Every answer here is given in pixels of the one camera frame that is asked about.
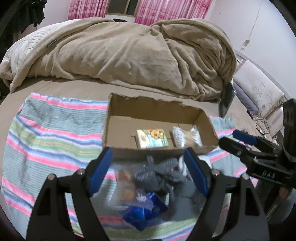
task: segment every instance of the plastic bag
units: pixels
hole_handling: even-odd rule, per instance
[[[167,211],[167,206],[155,193],[147,193],[147,198],[152,202],[153,208],[129,206],[121,215],[124,221],[133,225],[137,230],[143,231],[155,218],[159,218]]]
[[[180,127],[173,127],[172,134],[176,147],[201,147],[202,140],[196,126],[193,126],[190,131],[185,131]]]
[[[143,166],[142,164],[136,164],[128,168],[114,167],[117,186],[110,200],[111,206],[135,206],[149,210],[153,208],[153,203],[147,197],[147,194],[141,189],[136,189],[132,179],[133,172]]]

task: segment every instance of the pink curtain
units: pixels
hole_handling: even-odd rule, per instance
[[[212,0],[141,0],[135,23],[151,25],[160,20],[204,18]]]
[[[108,2],[109,0],[71,0],[68,20],[94,16],[104,18]]]

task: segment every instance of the open cardboard box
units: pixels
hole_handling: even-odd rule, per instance
[[[219,139],[202,109],[186,106],[178,101],[169,102],[144,96],[127,97],[112,93],[109,96],[103,147],[111,147],[114,158],[146,158],[147,155],[152,155],[155,160],[178,158],[184,149],[174,146],[170,131],[173,126],[190,130],[193,125],[198,128],[204,145],[194,151],[202,155],[215,149]],[[169,146],[137,148],[135,136],[138,129],[163,129]]]

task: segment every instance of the window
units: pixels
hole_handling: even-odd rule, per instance
[[[135,16],[140,0],[109,0],[107,14]]]

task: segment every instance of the striped blanket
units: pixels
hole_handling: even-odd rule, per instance
[[[2,191],[10,220],[23,237],[47,175],[71,175],[100,154],[106,110],[107,102],[55,98],[37,93],[32,93],[20,107],[7,137]],[[212,118],[211,121],[219,138],[231,137],[234,130],[231,119]],[[210,152],[208,157],[213,168],[226,175],[240,176],[246,170],[238,158],[219,148]],[[113,164],[123,161],[126,160],[117,159]],[[115,187],[115,174],[110,167],[99,192],[91,199],[111,240],[185,240],[196,223],[196,219],[160,221],[139,232],[122,220],[119,209],[110,206]],[[82,234],[70,194],[66,195],[66,200],[73,230]],[[217,233],[222,231],[229,200],[226,196]]]

